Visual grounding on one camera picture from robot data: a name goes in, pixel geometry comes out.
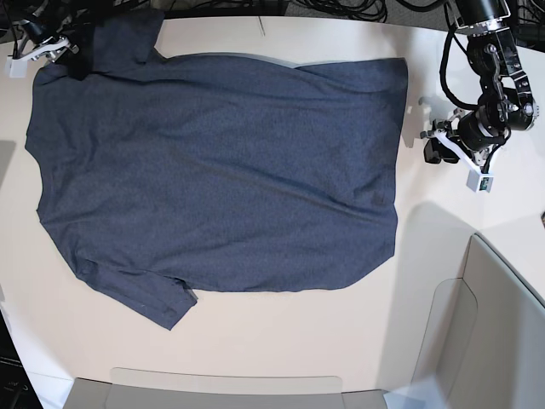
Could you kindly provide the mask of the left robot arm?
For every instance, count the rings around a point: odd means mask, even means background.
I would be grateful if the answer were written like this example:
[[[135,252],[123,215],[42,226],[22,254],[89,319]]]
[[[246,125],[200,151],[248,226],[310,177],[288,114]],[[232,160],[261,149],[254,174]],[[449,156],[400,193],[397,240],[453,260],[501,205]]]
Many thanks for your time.
[[[504,22],[510,16],[508,5],[501,1],[456,1],[455,5],[459,16],[449,24],[439,66],[440,85],[456,107],[455,117],[434,121],[429,131],[421,133],[427,141],[424,159],[430,164],[467,159],[487,174],[496,151],[512,132],[533,126],[538,107],[513,34]],[[475,104],[459,100],[447,84],[450,46],[458,29],[468,31],[465,54],[479,77],[482,94]]]

